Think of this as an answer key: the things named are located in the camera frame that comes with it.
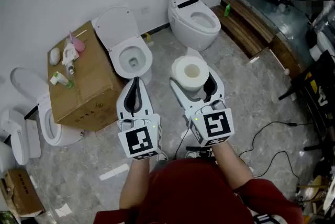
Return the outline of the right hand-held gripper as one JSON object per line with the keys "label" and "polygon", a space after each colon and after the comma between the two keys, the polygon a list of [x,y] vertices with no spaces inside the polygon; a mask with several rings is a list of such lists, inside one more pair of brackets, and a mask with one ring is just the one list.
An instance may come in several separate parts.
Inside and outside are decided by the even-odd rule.
{"label": "right hand-held gripper", "polygon": [[188,127],[200,147],[226,141],[235,134],[231,109],[226,107],[225,86],[218,74],[208,66],[209,77],[203,85],[204,100],[192,98],[178,81],[169,78],[170,87],[185,110]]}

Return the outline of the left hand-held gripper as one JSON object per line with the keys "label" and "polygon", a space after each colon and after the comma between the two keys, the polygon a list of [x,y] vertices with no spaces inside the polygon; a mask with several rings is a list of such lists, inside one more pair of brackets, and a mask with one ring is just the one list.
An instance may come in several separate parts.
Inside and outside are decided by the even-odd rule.
{"label": "left hand-held gripper", "polygon": [[[138,108],[135,108],[136,97]],[[146,85],[140,77],[131,79],[117,99],[117,113],[147,115],[117,121],[119,140],[128,158],[143,160],[162,153],[161,117],[154,114]]]}

